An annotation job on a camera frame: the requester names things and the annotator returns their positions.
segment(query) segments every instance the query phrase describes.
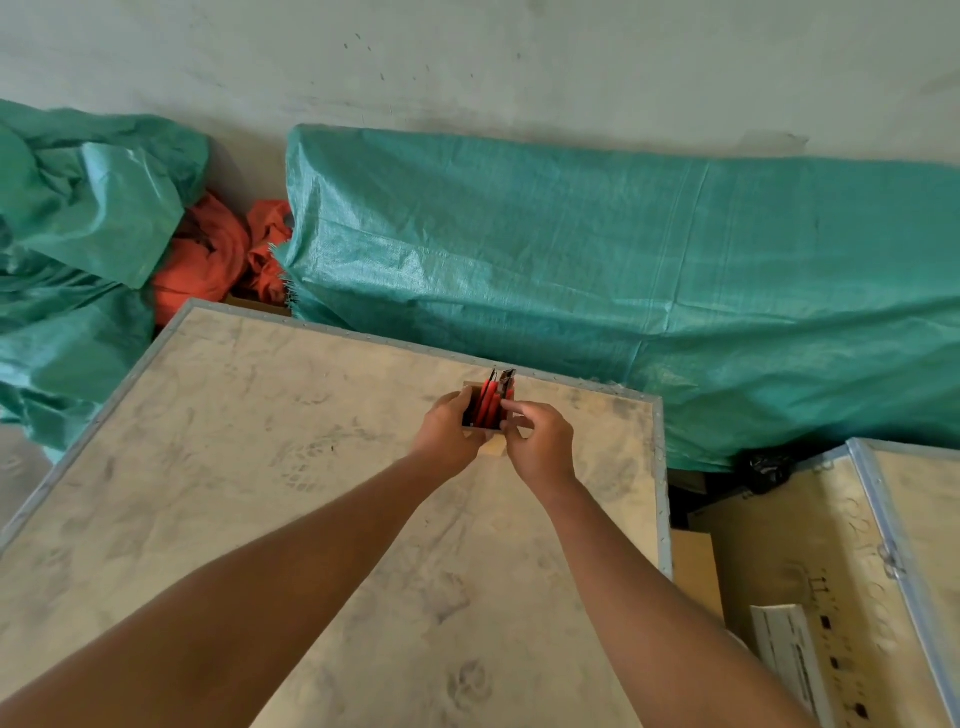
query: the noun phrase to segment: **black object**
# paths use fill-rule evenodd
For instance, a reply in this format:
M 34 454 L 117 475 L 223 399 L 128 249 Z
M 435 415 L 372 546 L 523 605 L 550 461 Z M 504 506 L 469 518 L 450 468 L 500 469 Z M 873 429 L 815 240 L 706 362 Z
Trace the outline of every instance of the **black object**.
M 780 448 L 744 450 L 733 461 L 741 486 L 762 496 L 790 479 L 797 461 Z

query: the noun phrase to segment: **dusty surface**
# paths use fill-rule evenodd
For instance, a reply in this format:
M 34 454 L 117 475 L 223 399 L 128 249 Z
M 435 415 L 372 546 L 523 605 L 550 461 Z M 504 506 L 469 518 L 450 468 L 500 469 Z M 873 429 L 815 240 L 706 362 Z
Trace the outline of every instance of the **dusty surface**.
M 195 309 L 0 561 L 0 696 L 374 474 L 433 399 L 484 375 Z M 516 389 L 574 423 L 579 475 L 656 562 L 652 405 L 526 377 Z M 257 722 L 531 724 L 636 718 L 506 457 L 478 460 L 421 507 Z

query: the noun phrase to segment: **teal woven tarp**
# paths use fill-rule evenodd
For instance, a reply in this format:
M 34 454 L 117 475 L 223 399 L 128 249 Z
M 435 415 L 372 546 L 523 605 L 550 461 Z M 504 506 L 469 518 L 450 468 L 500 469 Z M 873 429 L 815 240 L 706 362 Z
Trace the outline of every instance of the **teal woven tarp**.
M 63 451 L 146 351 L 145 287 L 207 141 L 155 116 L 0 101 L 0 408 Z
M 675 468 L 960 447 L 956 169 L 316 127 L 287 169 L 301 318 L 660 395 Z

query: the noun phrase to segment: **wooden crate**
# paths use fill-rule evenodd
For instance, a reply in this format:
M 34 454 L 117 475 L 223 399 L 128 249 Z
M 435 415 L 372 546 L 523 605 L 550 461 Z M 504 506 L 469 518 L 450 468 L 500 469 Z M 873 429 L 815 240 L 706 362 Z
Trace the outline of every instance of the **wooden crate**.
M 691 517 L 713 537 L 727 624 L 803 604 L 838 725 L 956 720 L 960 453 L 851 440 L 774 492 Z
M 0 696 L 387 466 L 438 395 L 492 364 L 189 304 L 5 532 Z M 574 424 L 578 474 L 669 572 L 660 400 L 525 370 L 516 392 Z M 256 724 L 314 722 L 636 725 L 508 458 L 424 503 Z

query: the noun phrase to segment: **person's right hand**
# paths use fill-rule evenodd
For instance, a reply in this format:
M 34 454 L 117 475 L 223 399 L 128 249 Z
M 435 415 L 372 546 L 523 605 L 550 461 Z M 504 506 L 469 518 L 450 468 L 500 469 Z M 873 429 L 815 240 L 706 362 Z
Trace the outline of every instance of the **person's right hand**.
M 554 407 L 533 401 L 504 400 L 500 403 L 512 414 L 501 423 L 507 438 L 507 454 L 516 473 L 538 498 L 551 489 L 576 481 L 573 470 L 573 427 Z M 517 426 L 533 433 L 523 437 Z

